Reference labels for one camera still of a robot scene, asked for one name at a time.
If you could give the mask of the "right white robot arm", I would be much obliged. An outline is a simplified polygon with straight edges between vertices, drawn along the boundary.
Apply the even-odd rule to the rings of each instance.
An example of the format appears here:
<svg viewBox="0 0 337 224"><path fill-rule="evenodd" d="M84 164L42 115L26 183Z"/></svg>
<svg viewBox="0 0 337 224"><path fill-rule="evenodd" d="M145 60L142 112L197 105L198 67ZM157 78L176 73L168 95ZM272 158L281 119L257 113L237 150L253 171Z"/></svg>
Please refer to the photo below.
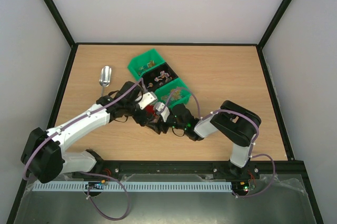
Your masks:
<svg viewBox="0 0 337 224"><path fill-rule="evenodd" d="M153 110L158 120L148 126L158 134L167 133L169 128L179 129L190 140L201 141L213 133L221 132L233 143L226 173L237 178L247 173L247 163L251 159L262 122L257 114L229 100L224 101L220 109L203 118L194 117L184 104L169 109L158 102Z"/></svg>

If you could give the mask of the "green bin with lollipops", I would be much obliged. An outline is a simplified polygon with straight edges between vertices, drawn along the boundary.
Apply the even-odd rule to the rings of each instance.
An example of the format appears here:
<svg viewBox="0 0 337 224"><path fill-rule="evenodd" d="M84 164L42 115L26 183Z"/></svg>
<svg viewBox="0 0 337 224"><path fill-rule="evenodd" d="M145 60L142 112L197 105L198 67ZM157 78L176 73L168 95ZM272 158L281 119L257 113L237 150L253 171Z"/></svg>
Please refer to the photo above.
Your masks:
<svg viewBox="0 0 337 224"><path fill-rule="evenodd" d="M156 49L150 49L131 59L127 69L138 80L150 69L165 63L164 58Z"/></svg>

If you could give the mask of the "silver metal scoop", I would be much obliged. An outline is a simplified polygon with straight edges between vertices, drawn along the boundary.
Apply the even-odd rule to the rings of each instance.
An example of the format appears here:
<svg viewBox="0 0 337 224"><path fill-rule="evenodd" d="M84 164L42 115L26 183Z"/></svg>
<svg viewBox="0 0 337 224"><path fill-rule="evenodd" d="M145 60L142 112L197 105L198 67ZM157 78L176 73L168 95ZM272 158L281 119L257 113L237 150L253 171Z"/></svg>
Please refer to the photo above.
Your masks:
<svg viewBox="0 0 337 224"><path fill-rule="evenodd" d="M111 69L110 66L104 66L101 69L99 84L102 87L102 90L101 90L101 96L102 97L104 95L104 89L105 89L105 87L107 87L107 86L110 85L111 75L112 75L112 69Z"/></svg>

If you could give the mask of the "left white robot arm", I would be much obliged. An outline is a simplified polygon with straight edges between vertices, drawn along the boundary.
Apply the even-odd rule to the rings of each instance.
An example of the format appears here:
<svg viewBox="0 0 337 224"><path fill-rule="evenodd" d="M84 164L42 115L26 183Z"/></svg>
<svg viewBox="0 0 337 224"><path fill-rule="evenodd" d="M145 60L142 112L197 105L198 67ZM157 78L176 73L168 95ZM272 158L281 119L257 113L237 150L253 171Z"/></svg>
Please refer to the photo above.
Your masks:
<svg viewBox="0 0 337 224"><path fill-rule="evenodd" d="M89 150L67 152L69 147L117 118L143 115L145 108L155 102L157 97L152 91L139 83L126 82L120 90L100 97L75 118L47 130L34 129L21 157L25 165L23 179L28 180L32 174L45 184L60 174L91 171L98 160L96 154Z"/></svg>

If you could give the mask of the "black bin with swirl lollipops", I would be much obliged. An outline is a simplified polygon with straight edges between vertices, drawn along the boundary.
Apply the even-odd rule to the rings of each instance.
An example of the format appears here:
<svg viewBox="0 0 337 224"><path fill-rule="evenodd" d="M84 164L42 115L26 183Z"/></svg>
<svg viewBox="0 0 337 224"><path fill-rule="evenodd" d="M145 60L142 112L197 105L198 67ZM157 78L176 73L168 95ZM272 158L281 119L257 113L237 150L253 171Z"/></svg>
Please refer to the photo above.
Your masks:
<svg viewBox="0 0 337 224"><path fill-rule="evenodd" d="M152 92L178 79L178 75L168 63L162 63L150 68L147 72L144 72L141 77L143 78L146 90Z"/></svg>

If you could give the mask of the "green bin with gummy candies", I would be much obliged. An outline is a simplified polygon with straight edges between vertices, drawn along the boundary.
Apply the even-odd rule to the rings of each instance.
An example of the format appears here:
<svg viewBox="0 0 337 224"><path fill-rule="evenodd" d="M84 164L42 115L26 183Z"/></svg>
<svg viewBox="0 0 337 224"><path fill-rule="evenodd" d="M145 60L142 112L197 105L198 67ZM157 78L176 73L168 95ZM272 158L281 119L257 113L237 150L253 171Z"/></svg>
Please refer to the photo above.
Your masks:
<svg viewBox="0 0 337 224"><path fill-rule="evenodd" d="M154 93L160 102L166 103L171 92L177 88L182 89L176 90L173 93L167 106L169 108L172 108L177 104L187 104L190 100L191 94L187 90L185 90L187 89L187 86L180 78L163 85L162 87L158 88Z"/></svg>

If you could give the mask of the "red jar lid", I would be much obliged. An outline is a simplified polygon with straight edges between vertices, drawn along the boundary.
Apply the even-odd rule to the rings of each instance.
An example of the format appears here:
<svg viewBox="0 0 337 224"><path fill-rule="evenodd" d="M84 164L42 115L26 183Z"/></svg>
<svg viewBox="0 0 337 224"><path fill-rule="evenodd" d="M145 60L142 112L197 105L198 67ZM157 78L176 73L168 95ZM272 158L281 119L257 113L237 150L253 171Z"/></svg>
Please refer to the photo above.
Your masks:
<svg viewBox="0 0 337 224"><path fill-rule="evenodd" d="M156 109L153 105L148 105L145 107L145 111L149 114L156 115Z"/></svg>

